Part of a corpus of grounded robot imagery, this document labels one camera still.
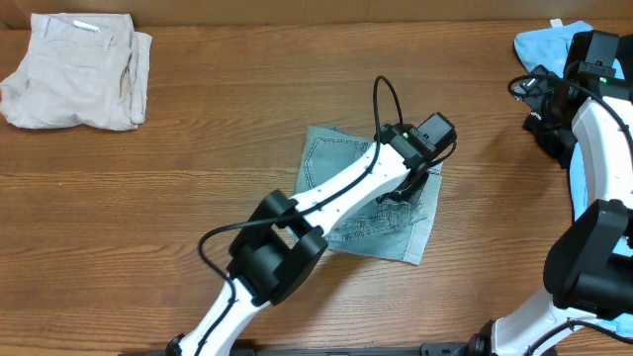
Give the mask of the light blue denim shorts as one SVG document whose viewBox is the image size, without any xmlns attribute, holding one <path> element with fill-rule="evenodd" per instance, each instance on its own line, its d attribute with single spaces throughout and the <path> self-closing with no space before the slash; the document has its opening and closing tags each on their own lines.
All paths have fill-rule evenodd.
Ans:
<svg viewBox="0 0 633 356">
<path fill-rule="evenodd" d="M 369 145 L 369 139 L 336 128 L 308 128 L 296 191 L 303 193 L 332 178 L 361 157 Z M 419 264 L 436 214 L 441 169 L 438 165 L 429 170 L 416 203 L 372 201 L 332 230 L 327 237 L 328 247 L 351 254 Z"/>
</svg>

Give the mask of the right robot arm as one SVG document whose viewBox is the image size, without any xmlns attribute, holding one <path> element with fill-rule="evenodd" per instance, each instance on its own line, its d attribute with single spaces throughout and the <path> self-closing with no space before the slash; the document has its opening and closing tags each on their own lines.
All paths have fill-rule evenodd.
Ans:
<svg viewBox="0 0 633 356">
<path fill-rule="evenodd" d="M 543 286 L 513 313 L 489 321 L 460 355 L 553 355 L 558 342 L 632 312 L 632 259 L 615 253 L 632 239 L 632 95 L 601 62 L 571 62 L 564 77 L 532 72 L 508 84 L 529 103 L 552 100 L 544 127 L 571 130 L 584 157 L 588 207 L 551 247 Z"/>
</svg>

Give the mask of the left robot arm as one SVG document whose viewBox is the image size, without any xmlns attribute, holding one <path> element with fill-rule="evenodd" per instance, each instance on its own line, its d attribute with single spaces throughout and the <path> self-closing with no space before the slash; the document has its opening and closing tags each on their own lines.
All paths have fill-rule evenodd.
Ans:
<svg viewBox="0 0 633 356">
<path fill-rule="evenodd" d="M 218 272 L 225 281 L 219 297 L 166 354 L 227 355 L 260 311 L 305 282 L 334 228 L 377 198 L 415 187 L 440 150 L 421 127 L 384 125 L 357 160 L 324 183 L 291 198 L 271 192 L 248 221 L 233 225 L 238 235 L 230 263 Z"/>
</svg>

